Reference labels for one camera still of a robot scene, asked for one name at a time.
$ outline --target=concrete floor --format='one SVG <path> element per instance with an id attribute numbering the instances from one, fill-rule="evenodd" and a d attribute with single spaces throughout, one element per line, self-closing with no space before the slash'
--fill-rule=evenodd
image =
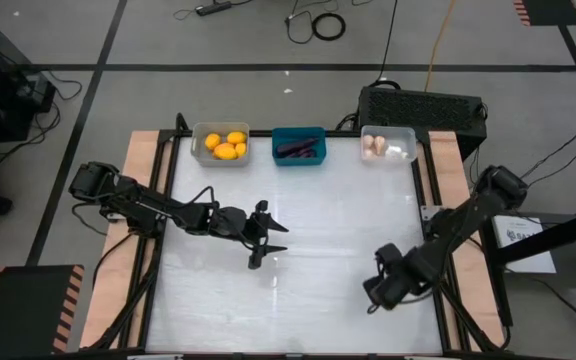
<path id="1" fill-rule="evenodd" d="M 205 18 L 191 15 L 183 22 L 172 17 L 178 9 L 206 3 L 0 1 L 0 29 L 12 42 L 32 62 L 57 65 L 54 68 L 64 70 L 57 76 L 84 85 L 79 97 L 58 102 L 63 120 L 45 143 L 19 151 L 0 167 L 0 193 L 15 202 L 15 209 L 0 218 L 0 266 L 26 263 L 60 166 L 68 174 L 67 184 L 82 162 L 121 165 L 132 131 L 169 128 L 179 111 L 190 126 L 245 121 L 257 129 L 333 128 L 356 107 L 361 87 L 377 75 L 374 70 L 340 71 L 337 65 L 381 62 L 393 5 L 375 0 L 352 7 L 340 0 L 338 13 L 348 23 L 347 33 L 335 42 L 315 39 L 300 46 L 286 38 L 283 19 L 292 7 L 290 0 L 257 0 Z M 448 1 L 400 0 L 388 64 L 427 64 L 447 7 Z M 311 10 L 323 11 L 321 5 Z M 306 24 L 293 24 L 294 37 L 306 36 L 306 30 Z M 569 31 L 576 46 L 576 27 Z M 521 173 L 576 133 L 575 60 L 557 27 L 522 26 L 511 0 L 459 0 L 437 63 L 494 65 L 485 71 L 438 67 L 431 85 L 431 91 L 481 96 L 488 104 L 482 166 L 504 164 Z M 214 66 L 192 66 L 202 64 Z M 241 64 L 254 65 L 239 71 L 235 65 Z M 291 70 L 264 70 L 268 64 L 285 64 Z M 322 65 L 313 70 L 304 64 Z M 135 66 L 122 71 L 127 69 L 113 65 Z M 534 72 L 522 65 L 556 66 Z M 410 90 L 422 90 L 425 81 L 425 72 L 418 70 L 385 76 Z M 61 88 L 64 93 L 75 90 Z M 62 163 L 72 134 L 79 131 L 78 146 L 69 149 L 74 160 Z M 10 146 L 0 145 L 0 150 Z M 575 153 L 576 143 L 538 173 L 560 167 Z M 57 207 L 39 264 L 77 263 L 92 269 L 103 239 L 70 214 L 73 200 L 64 189 L 55 191 Z M 576 213 L 576 162 L 531 188 L 523 210 Z M 85 214 L 104 226 L 94 210 Z M 82 290 L 71 349 L 79 342 L 89 283 Z M 511 350 L 576 359 L 576 317 L 571 311 L 530 283 L 509 282 L 509 294 L 515 320 Z M 576 291 L 564 294 L 576 304 Z"/>

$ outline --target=wooden table frame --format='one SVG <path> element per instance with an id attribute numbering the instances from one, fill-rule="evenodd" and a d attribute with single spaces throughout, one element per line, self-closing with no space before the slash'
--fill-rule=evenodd
<path id="1" fill-rule="evenodd" d="M 180 137 L 191 133 L 184 125 L 183 119 L 180 122 L 178 118 L 177 130 L 133 132 L 122 173 L 135 178 L 140 184 L 170 194 Z M 269 131 L 251 131 L 251 137 L 269 134 Z M 359 134 L 333 131 L 328 132 L 327 136 L 358 137 Z M 418 143 L 418 150 L 418 160 L 412 167 L 415 182 L 420 185 L 417 186 L 420 205 L 456 207 L 465 201 L 469 197 L 469 190 L 455 134 L 431 132 Z M 121 240 L 126 232 L 124 222 L 111 224 L 104 252 Z M 153 249 L 162 244 L 163 236 L 158 241 L 135 239 L 118 248 L 106 260 L 99 270 L 80 346 L 95 342 L 112 323 L 128 294 L 148 268 Z M 457 285 L 462 303 L 492 342 L 497 345 L 503 343 L 501 322 L 484 255 L 472 244 L 464 243 L 454 252 L 452 260 L 448 281 Z M 115 346 L 145 346 L 155 285 L 141 299 L 128 331 L 122 332 Z M 469 336 L 438 292 L 435 294 L 435 305 L 443 350 L 469 350 Z"/>

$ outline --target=black stand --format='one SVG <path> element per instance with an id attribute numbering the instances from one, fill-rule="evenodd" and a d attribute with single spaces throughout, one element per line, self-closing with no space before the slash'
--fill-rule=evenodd
<path id="1" fill-rule="evenodd" d="M 502 323 L 506 326 L 512 325 L 510 307 L 503 280 L 506 264 L 554 250 L 552 255 L 557 268 L 557 275 L 543 274 L 535 277 L 547 281 L 553 280 L 553 282 L 559 282 L 566 287 L 576 287 L 576 217 L 561 223 L 557 221 L 556 223 L 558 224 L 549 227 L 548 222 L 545 222 L 543 224 L 545 230 L 541 233 L 501 249 L 498 248 L 492 223 L 488 222 L 482 229 L 481 235 L 486 256 L 488 257 L 488 270 L 493 282 L 493 290 L 500 309 L 499 315 Z M 566 247 L 565 249 L 560 249 L 561 251 L 557 252 L 556 249 L 564 246 Z"/>

